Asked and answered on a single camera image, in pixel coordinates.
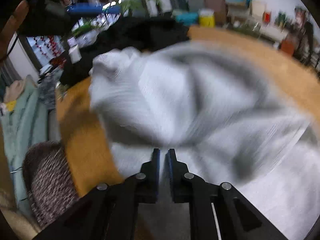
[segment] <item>black cable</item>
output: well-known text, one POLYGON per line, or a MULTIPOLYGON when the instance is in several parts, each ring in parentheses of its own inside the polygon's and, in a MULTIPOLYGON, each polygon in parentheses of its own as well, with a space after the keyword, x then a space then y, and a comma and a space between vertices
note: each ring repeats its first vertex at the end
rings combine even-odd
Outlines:
POLYGON ((13 44, 12 44, 9 52, 0 59, 0 62, 2 62, 2 61, 4 61, 5 59, 7 59, 7 57, 9 56, 9 54, 11 53, 11 51, 13 50, 13 47, 16 45, 17 40, 18 40, 18 35, 17 35, 16 39, 14 40, 14 42, 13 42, 13 44))

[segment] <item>yellow container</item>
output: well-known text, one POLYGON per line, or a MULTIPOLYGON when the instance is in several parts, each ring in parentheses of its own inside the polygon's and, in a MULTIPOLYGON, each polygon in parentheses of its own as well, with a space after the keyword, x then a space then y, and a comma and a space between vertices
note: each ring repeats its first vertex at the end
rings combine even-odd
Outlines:
POLYGON ((214 11, 210 9, 199 10, 199 24, 203 27, 214 28, 216 25, 214 20, 214 11))

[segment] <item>white garment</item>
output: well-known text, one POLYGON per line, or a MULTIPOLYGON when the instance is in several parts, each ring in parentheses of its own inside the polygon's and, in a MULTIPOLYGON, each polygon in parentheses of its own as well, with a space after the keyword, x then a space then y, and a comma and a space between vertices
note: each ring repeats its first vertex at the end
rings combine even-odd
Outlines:
POLYGON ((112 50, 93 60, 90 95, 124 177, 162 149, 159 201, 139 206, 155 239, 189 239, 188 205, 169 193, 169 148, 207 182, 232 183, 290 240, 319 216, 318 138, 249 63, 189 42, 112 50))

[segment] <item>hand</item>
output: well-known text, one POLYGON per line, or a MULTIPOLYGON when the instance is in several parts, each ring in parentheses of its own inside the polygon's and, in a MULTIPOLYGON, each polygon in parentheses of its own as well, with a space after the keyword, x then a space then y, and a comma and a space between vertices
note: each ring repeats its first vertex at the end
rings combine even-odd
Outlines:
POLYGON ((7 54, 9 43, 13 34, 18 30, 29 11, 29 5, 26 0, 23 0, 10 16, 2 32, 0 33, 0 58, 7 54))

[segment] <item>screw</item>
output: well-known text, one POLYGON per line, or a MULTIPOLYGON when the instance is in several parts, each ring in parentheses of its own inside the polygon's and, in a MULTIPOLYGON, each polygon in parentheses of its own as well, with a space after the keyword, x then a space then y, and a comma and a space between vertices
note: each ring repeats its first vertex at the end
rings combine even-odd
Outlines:
POLYGON ((225 190, 229 190, 229 189, 231 189, 231 184, 230 183, 228 183, 228 182, 224 182, 224 183, 222 183, 222 185, 221 185, 225 190))
POLYGON ((108 185, 105 183, 100 183, 97 185, 98 190, 106 190, 108 188, 108 185))
POLYGON ((193 179, 194 175, 192 173, 190 173, 190 172, 187 172, 187 173, 184 174, 184 177, 186 179, 193 179))
POLYGON ((144 173, 141 173, 141 172, 140 172, 140 173, 137 173, 137 174, 136 174, 136 178, 137 178, 137 179, 144 179, 145 177, 146 177, 146 175, 145 175, 144 173))

